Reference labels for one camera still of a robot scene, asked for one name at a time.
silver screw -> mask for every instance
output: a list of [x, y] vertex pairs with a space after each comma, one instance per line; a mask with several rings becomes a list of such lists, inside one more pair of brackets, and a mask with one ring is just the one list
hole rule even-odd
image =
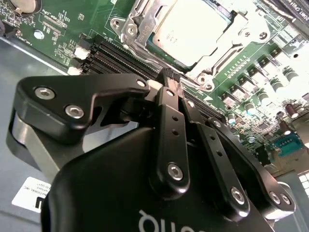
[[55, 97], [55, 93], [51, 89], [45, 87], [36, 88], [34, 93], [38, 98], [43, 100], [51, 100]]
[[279, 197], [274, 192], [270, 192], [269, 194], [270, 194], [272, 200], [274, 201], [274, 203], [276, 203], [276, 204], [280, 204], [281, 203]]
[[249, 137], [248, 138], [248, 143], [250, 143], [250, 144], [255, 143], [255, 138], [254, 137]]
[[169, 164], [168, 166], [168, 173], [174, 180], [182, 180], [183, 172], [176, 164]]
[[135, 34], [133, 28], [128, 28], [127, 31], [128, 31], [128, 33], [129, 33], [130, 35], [134, 35], [134, 34]]
[[188, 101], [188, 104], [189, 104], [192, 108], [194, 108], [194, 103], [193, 103], [193, 102]]
[[137, 80], [137, 84], [139, 84], [139, 86], [145, 87], [146, 84], [140, 80]]
[[42, 40], [45, 37], [44, 33], [40, 30], [34, 30], [33, 36], [38, 40]]
[[218, 122], [218, 121], [214, 121], [213, 123], [214, 123], [214, 125], [216, 125], [216, 127], [221, 127], [220, 122]]
[[284, 200], [285, 203], [291, 204], [291, 201], [289, 200], [287, 196], [285, 196], [283, 193], [281, 193], [280, 195], [282, 196], [282, 199]]
[[171, 97], [174, 96], [174, 93], [173, 93], [172, 91], [170, 91], [169, 89], [167, 89], [166, 92], [167, 92]]
[[242, 193], [235, 187], [231, 189], [232, 196], [238, 202], [238, 204], [245, 204], [245, 198]]
[[268, 34], [266, 32], [262, 32], [259, 37], [260, 37], [260, 40], [264, 40], [267, 38], [267, 36]]
[[119, 22], [117, 21], [117, 20], [114, 20], [113, 22], [112, 22], [112, 26], [114, 27], [114, 28], [116, 28], [116, 29], [118, 29], [120, 26], [119, 26]]
[[82, 116], [84, 116], [84, 112], [81, 107], [76, 105], [68, 105], [65, 111], [68, 116], [75, 119], [80, 119]]

motherboard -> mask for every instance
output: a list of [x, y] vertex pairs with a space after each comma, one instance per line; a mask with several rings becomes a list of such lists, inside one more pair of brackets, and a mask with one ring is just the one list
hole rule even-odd
[[170, 68], [253, 154], [303, 148], [293, 121], [309, 113], [309, 44], [263, 0], [0, 0], [0, 36], [68, 74]]

black metal bracket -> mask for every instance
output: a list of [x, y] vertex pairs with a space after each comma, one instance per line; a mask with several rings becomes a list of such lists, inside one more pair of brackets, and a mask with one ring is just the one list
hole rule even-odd
[[12, 152], [18, 145], [29, 151], [31, 163], [53, 180], [72, 159], [87, 155], [81, 148], [85, 134], [136, 121], [139, 130], [152, 134], [151, 153], [145, 154], [148, 179], [163, 200], [182, 198], [190, 190], [190, 139], [210, 179], [201, 185], [212, 189], [212, 200], [226, 219], [246, 218], [250, 201], [269, 220], [294, 212], [293, 199], [225, 124], [204, 121], [183, 97], [177, 76], [163, 70], [158, 80], [161, 85], [152, 86], [133, 74], [25, 78], [16, 88], [8, 146]]

sticker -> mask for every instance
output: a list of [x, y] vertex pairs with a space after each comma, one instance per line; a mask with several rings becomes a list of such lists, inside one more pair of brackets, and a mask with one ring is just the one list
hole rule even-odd
[[33, 177], [28, 177], [14, 199], [12, 204], [40, 213], [42, 203], [50, 190], [51, 185]]

chip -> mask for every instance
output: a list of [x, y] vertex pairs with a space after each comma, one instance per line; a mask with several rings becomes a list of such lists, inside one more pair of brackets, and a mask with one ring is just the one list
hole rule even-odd
[[240, 123], [240, 122], [242, 122], [241, 117], [236, 117], [236, 118], [235, 118], [235, 123], [238, 124], [238, 123]]
[[237, 129], [234, 128], [234, 127], [231, 127], [231, 128], [230, 128], [230, 131], [234, 134], [235, 132], [237, 132]]
[[259, 128], [260, 129], [266, 129], [266, 128], [268, 128], [268, 125], [263, 122], [262, 124], [259, 125]]
[[263, 136], [264, 136], [264, 138], [266, 138], [267, 140], [272, 139], [272, 135], [269, 134], [269, 133], [266, 133], [266, 134], [264, 134]]
[[306, 93], [304, 96], [302, 96], [302, 98], [306, 101], [309, 101], [309, 93]]

